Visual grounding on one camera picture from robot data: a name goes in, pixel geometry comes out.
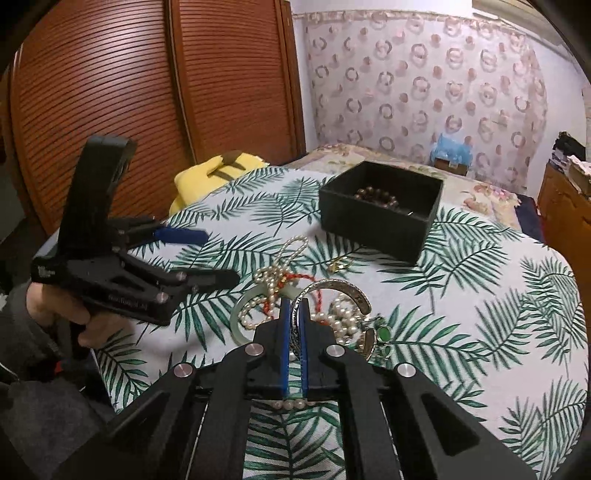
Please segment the person's left hand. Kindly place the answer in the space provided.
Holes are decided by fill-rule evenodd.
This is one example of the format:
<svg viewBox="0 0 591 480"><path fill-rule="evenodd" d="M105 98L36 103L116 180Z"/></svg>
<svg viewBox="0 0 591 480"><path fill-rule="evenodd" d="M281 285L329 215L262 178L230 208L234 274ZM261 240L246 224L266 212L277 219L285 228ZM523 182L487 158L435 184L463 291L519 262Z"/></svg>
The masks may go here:
<svg viewBox="0 0 591 480"><path fill-rule="evenodd" d="M101 348L108 339L128 332L130 320L111 312L91 314L69 292L51 285L31 283L26 292L27 312L42 327L49 327L58 318L84 327L78 335L78 344L87 348Z"/></svg>

